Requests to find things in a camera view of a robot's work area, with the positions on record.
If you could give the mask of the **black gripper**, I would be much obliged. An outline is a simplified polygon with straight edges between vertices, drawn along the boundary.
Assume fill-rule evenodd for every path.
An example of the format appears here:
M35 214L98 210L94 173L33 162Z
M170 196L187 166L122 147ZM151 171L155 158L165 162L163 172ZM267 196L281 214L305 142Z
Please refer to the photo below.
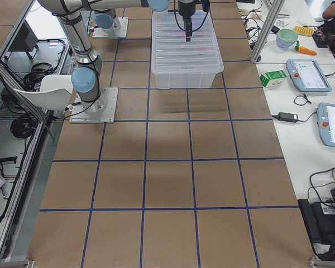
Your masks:
M186 42L192 37L192 15L195 14L196 5L201 4L204 12L209 11L209 0L178 0L178 12L184 22Z

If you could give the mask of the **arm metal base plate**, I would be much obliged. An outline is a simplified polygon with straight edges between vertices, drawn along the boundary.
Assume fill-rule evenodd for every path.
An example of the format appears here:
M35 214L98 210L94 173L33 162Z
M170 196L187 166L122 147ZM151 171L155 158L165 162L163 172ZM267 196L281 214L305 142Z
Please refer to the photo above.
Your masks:
M82 102L78 93L75 102L80 102L72 110L70 123L113 123L116 112L118 88L101 88L99 99L85 110L89 103Z
M105 30L98 26L95 26L93 31L94 39L125 39L128 28L128 17L117 17L121 23L121 28L117 31L109 29Z

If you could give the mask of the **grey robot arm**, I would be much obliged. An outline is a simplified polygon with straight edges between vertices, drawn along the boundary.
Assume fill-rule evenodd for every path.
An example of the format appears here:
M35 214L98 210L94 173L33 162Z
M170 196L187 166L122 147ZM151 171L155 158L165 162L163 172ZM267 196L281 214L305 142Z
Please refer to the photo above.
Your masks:
M92 47L88 30L83 22L82 10L96 13L95 22L100 28L113 28L115 9L143 7L152 11L167 10L170 1L40 1L40 5L56 16L75 52L78 69L71 75L74 89L80 96L84 111L95 112L105 109L99 76L102 58Z
M116 10L107 9L104 11L95 11L95 25L105 30L119 30L121 23L117 18Z

